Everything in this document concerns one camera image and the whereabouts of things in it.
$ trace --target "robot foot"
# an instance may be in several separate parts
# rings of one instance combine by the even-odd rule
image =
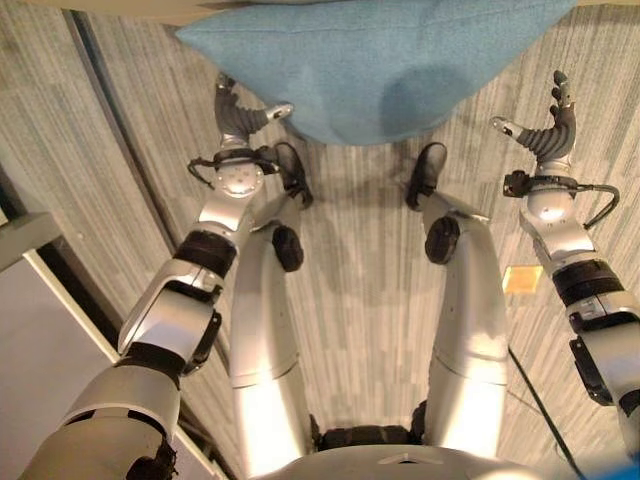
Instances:
[[[277,143],[273,150],[285,190],[291,197],[302,195],[302,208],[309,208],[313,203],[313,195],[307,184],[307,176],[298,152],[287,142]]]
[[[418,196],[429,196],[438,185],[438,177],[447,160],[447,147],[442,143],[430,143],[422,149],[413,168],[405,202],[411,210],[420,210]]]

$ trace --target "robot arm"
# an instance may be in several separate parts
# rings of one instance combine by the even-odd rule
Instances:
[[[570,176],[568,157],[576,133],[574,103],[567,77],[556,71],[551,107],[555,124],[530,130],[503,117],[492,124],[537,157],[533,177],[523,171],[505,176],[504,194],[520,197],[520,223],[533,238],[536,256],[552,278],[577,338],[570,342],[575,364],[590,397],[615,405],[630,456],[640,452],[640,305],[625,290],[598,252],[588,229],[604,217],[580,224],[575,218],[576,193],[608,186],[579,185]]]
[[[123,326],[120,361],[80,394],[21,478],[172,477],[175,452],[169,442],[178,420],[180,377],[209,356],[222,321],[215,304],[225,276],[252,232],[281,235],[278,226],[295,228],[298,198],[303,204],[312,200],[295,172],[285,175],[277,155],[248,146],[250,134],[292,106],[241,109],[232,86],[224,76],[217,85],[222,151],[208,162],[215,167],[212,195]]]

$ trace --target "wire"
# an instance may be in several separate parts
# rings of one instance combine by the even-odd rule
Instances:
[[[571,468],[576,473],[578,478],[580,478],[581,480],[587,480],[587,477],[584,476],[584,474],[582,473],[582,471],[580,470],[578,465],[576,465],[576,461],[573,459],[573,455],[571,454],[571,451],[569,450],[569,447],[567,447],[567,444],[564,442],[564,439],[562,438],[562,435],[560,434],[560,432],[556,428],[555,423],[553,423],[553,420],[549,416],[549,413],[547,412],[547,409],[545,408],[544,404],[542,403],[542,400],[538,396],[538,392],[536,392],[536,389],[534,388],[533,384],[529,380],[529,377],[527,376],[527,373],[524,371],[524,368],[522,368],[522,365],[520,364],[520,361],[518,360],[518,357],[516,357],[516,354],[513,353],[513,350],[511,350],[511,347],[509,347],[509,355],[511,356],[511,359],[513,360],[513,363],[515,363],[516,368],[520,372],[520,375],[522,375],[522,379],[524,380],[524,383],[527,384],[527,387],[529,388],[529,391],[531,392],[531,395],[533,396],[533,399],[536,401],[536,404],[538,405],[538,408],[540,409],[540,413],[542,413],[542,416],[544,417],[545,421],[547,422],[547,425],[549,426],[549,429],[551,430],[551,433],[553,434],[553,437],[556,439],[556,442],[558,443],[558,446],[562,450],[562,453],[564,454],[565,458],[567,459],[567,462],[569,463],[569,465],[571,465]]]
[[[597,191],[606,192],[613,195],[613,198],[607,203],[602,210],[594,215],[594,217],[588,222],[582,224],[585,230],[589,230],[597,223],[604,220],[620,203],[620,191],[612,185],[578,185],[578,192]]]

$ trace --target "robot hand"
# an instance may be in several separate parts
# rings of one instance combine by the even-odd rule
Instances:
[[[569,79],[564,73],[556,70],[553,81],[556,87],[551,90],[551,95],[557,102],[557,105],[552,105],[549,109],[554,119],[553,127],[546,130],[533,130],[504,117],[491,119],[494,128],[531,150],[538,158],[538,163],[568,155],[576,139],[576,117],[569,93]]]
[[[291,115],[293,105],[281,103],[262,110],[238,107],[238,95],[232,93],[235,81],[224,73],[216,82],[215,114],[218,129],[222,135],[223,150],[248,148],[249,136],[259,131],[267,123]]]

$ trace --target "blue pillow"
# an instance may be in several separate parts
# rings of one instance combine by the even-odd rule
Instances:
[[[324,143],[368,145],[446,120],[574,0],[351,0],[256,5],[178,37]]]

